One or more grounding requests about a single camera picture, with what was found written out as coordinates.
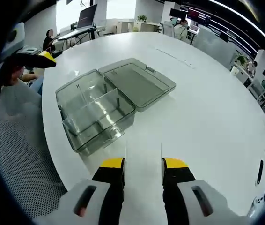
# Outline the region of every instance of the desk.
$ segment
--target desk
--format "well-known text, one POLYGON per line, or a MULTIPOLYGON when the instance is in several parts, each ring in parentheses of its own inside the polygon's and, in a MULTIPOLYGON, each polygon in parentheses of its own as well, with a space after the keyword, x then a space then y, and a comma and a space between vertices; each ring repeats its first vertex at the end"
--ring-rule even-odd
POLYGON ((154 22, 119 21, 117 23, 117 34, 133 32, 138 28, 139 32, 157 32, 160 24, 154 22))
POLYGON ((254 197, 264 193, 265 172, 258 187, 255 180, 260 159, 265 162, 265 115, 243 84, 207 54, 166 35, 136 32, 85 42, 56 61, 56 67, 45 70, 42 95, 52 160, 69 190, 81 179, 92 178, 102 160, 126 156, 120 224, 167 224, 161 202, 161 154, 185 161, 195 178, 222 193, 239 215, 247 214, 254 197), (122 137, 82 160, 66 137, 55 91, 75 78, 70 71, 83 74, 131 57, 177 86, 137 112, 134 125, 122 137))
POLYGON ((245 82, 249 79, 250 84, 246 87, 248 91, 254 96, 259 105, 263 105, 265 102, 265 90, 263 86, 259 83, 256 78, 252 78, 247 71, 240 65, 234 63, 234 66, 231 70, 231 74, 236 76, 242 84, 245 85, 245 82))
POLYGON ((66 41, 66 48, 68 48, 67 40, 68 39, 71 39, 71 38, 78 38, 81 41, 83 38, 79 38, 79 35, 82 35, 82 34, 91 34, 91 39, 94 40, 95 39, 95 36, 94 36, 94 32, 95 31, 96 31, 96 28, 95 27, 89 28, 89 29, 78 29, 78 30, 74 30, 74 31, 72 31, 72 32, 70 32, 68 34, 65 34, 65 35, 59 37, 57 39, 57 41, 54 42, 53 44, 55 45, 59 41, 66 41))

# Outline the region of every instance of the clear plastic container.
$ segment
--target clear plastic container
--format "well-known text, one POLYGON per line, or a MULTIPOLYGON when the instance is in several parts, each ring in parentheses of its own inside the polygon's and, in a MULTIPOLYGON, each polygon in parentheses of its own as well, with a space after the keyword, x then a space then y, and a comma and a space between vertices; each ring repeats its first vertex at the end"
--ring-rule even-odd
POLYGON ((75 152, 85 155, 122 136, 135 114, 135 106, 100 73, 89 74, 92 80, 82 75, 56 91, 69 142, 75 152))

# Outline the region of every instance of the person sitting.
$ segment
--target person sitting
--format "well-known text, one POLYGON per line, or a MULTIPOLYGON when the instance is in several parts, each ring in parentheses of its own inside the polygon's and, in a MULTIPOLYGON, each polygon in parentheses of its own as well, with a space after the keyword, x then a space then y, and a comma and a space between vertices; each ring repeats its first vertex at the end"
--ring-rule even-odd
POLYGON ((54 50, 56 50, 55 46, 52 45, 52 43, 55 39, 57 39, 57 36, 55 38, 52 37, 53 37, 53 29, 50 29, 46 32, 46 38, 43 42, 43 51, 51 53, 54 50))
POLYGON ((178 25, 174 27, 175 38, 181 41, 186 41, 188 35, 188 21, 182 19, 178 25))
POLYGON ((34 73, 26 74, 23 73, 23 71, 24 67, 14 67, 13 72, 11 74, 11 79, 8 81, 6 86, 17 85, 21 80, 24 84, 36 91, 39 95, 42 95, 43 76, 39 76, 34 73))

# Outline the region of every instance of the container lid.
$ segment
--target container lid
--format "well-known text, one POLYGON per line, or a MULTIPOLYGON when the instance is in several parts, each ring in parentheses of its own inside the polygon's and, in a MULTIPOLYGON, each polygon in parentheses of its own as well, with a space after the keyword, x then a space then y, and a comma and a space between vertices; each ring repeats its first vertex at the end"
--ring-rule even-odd
POLYGON ((163 74, 136 59, 126 59, 99 69, 132 103, 137 111, 147 109, 176 84, 163 74))

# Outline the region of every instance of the person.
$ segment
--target person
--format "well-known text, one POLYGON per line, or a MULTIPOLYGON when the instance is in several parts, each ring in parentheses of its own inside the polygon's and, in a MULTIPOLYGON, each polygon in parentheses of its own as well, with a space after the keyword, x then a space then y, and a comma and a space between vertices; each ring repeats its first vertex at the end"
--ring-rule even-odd
POLYGON ((174 27, 175 38, 181 41, 186 41, 188 35, 188 21, 182 19, 178 25, 174 27))
POLYGON ((46 32, 46 38, 43 42, 43 51, 47 51, 49 53, 53 52, 54 50, 56 50, 55 46, 52 45, 53 41, 57 38, 52 38, 53 37, 53 29, 49 29, 46 32))
POLYGON ((253 62, 248 62, 246 65, 246 71, 248 72, 249 75, 254 77, 254 74, 256 72, 256 67, 258 66, 258 63, 256 61, 253 62))
POLYGON ((42 95, 43 76, 39 76, 34 73, 24 74, 23 71, 24 67, 14 67, 11 74, 11 79, 8 81, 6 86, 17 85, 21 80, 39 95, 42 95))
POLYGON ((175 27, 176 24, 177 24, 177 17, 172 17, 172 18, 170 19, 170 21, 171 21, 172 25, 175 27))

